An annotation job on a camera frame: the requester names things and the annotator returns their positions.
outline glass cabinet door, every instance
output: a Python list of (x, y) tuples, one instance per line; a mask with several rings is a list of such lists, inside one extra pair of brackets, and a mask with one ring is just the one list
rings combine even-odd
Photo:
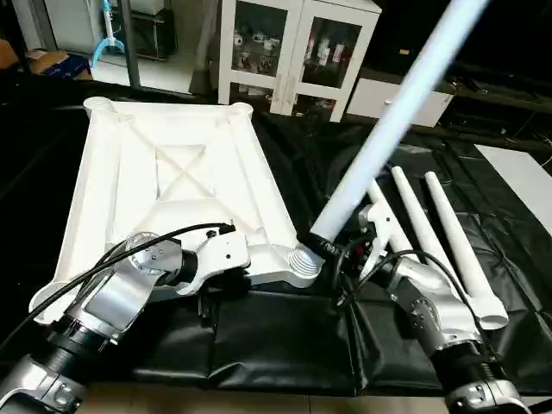
[(287, 10), (238, 1), (232, 69), (276, 77)]
[(223, 0), (220, 104), (269, 100), (280, 113), (300, 10), (298, 0)]
[(284, 115), (341, 120), (380, 8), (370, 0), (352, 2), (365, 9), (335, 3), (304, 0)]
[(361, 26), (315, 17), (300, 82), (341, 88)]

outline floor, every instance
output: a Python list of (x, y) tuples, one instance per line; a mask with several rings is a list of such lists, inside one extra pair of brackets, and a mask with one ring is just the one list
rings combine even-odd
[[(172, 0), (178, 51), (167, 62), (139, 58), (138, 69), (142, 86), (188, 92), (199, 37), (201, 3), (198, 0)], [(103, 56), (92, 68), (92, 77), (100, 82), (129, 85), (124, 56)]]
[[(524, 398), (534, 404), (546, 398)], [(441, 398), (331, 398), (97, 384), (78, 414), (445, 414)]]

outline table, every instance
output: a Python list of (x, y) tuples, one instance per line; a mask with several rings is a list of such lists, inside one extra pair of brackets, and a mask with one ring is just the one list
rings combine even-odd
[[(3, 139), (8, 156), (0, 166), (4, 251), (9, 250), (11, 258), (3, 263), (9, 276), (3, 278), (0, 292), (0, 335), (5, 335), (23, 318), (30, 297), (55, 268), (87, 129), (78, 105), (93, 95), (200, 100), (93, 82), (19, 75), (0, 75), (0, 81), (5, 85), (3, 129), (20, 131), (16, 138)], [(253, 122), (296, 229), (307, 230), (371, 127), (312, 125), (264, 113), (255, 113)], [(535, 212), (538, 220), (533, 216), (528, 206), (533, 211), (536, 207), (508, 176), (517, 166), (521, 171), (514, 177), (530, 173), (531, 183), (536, 183), (534, 165), (529, 160), (522, 164), (520, 157), (526, 158), (408, 134), (392, 163), (403, 167), (422, 205), (428, 201), (422, 186), (425, 172), (436, 171), (443, 182), (449, 179), (445, 191), (510, 314), (509, 325), (492, 332), (492, 342), (521, 393), (550, 394), (552, 238), (543, 227), (546, 219), (541, 213)], [(538, 177), (547, 188), (547, 179), (541, 173)], [(379, 183), (404, 222), (387, 170)], [(405, 231), (414, 242), (411, 229), (405, 226)], [(363, 291), (348, 317), (338, 318), (330, 305), (327, 276), (323, 273), (314, 286), (301, 291), (270, 284), (241, 297), (211, 295), (205, 298), (211, 313), (206, 320), (198, 318), (195, 298), (150, 305), (125, 341), (110, 349), (109, 362), (118, 369), (98, 378), (336, 396), (440, 395), (431, 365), (379, 287)], [(0, 356), (0, 369), (39, 347), (40, 330), (30, 326), (18, 336), (12, 349)]]

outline cylindrical joint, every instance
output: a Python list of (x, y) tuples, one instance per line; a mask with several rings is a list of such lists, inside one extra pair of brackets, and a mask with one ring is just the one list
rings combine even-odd
[(505, 380), (504, 370), (491, 359), (477, 342), (459, 343), (431, 356), (437, 378), (447, 394), (481, 380)]
[(85, 384), (97, 368), (97, 360), (109, 340), (63, 317), (48, 337), (48, 345), (32, 357), (43, 366)]

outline white cabinet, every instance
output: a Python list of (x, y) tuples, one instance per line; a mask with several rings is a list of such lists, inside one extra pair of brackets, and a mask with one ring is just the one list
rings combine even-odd
[(223, 0), (218, 102), (339, 122), (380, 11), (371, 0)]
[[(347, 113), (381, 118), (398, 93), (402, 78), (383, 72), (363, 69), (347, 107)], [(453, 86), (442, 81), (426, 98), (412, 123), (435, 127), (455, 94)]]

